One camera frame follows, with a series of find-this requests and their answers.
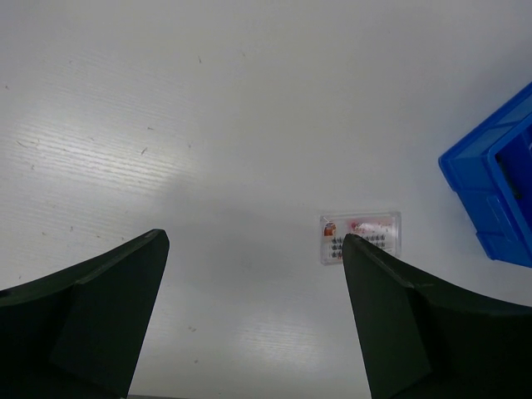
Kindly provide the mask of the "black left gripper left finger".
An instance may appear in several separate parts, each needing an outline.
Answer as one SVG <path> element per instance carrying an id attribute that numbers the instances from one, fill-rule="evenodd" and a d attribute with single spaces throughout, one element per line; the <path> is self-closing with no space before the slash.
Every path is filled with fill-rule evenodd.
<path id="1" fill-rule="evenodd" d="M 170 250 L 152 229 L 1 292 L 3 398 L 125 398 Z"/>

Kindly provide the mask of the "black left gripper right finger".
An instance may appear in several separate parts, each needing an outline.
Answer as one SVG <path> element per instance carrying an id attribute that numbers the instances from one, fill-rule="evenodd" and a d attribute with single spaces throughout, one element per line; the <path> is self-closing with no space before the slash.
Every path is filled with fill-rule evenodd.
<path id="1" fill-rule="evenodd" d="M 372 397 L 530 397 L 529 307 L 448 283 L 355 234 L 342 254 Z"/>

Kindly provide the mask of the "clear false eyelash box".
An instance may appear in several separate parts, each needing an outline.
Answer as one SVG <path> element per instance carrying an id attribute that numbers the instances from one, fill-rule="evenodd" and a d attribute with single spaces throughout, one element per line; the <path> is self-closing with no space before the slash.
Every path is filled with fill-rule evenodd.
<path id="1" fill-rule="evenodd" d="M 372 211 L 325 214 L 320 216 L 320 262 L 324 266 L 341 264 L 343 243 L 355 234 L 395 256 L 401 255 L 401 213 Z"/>

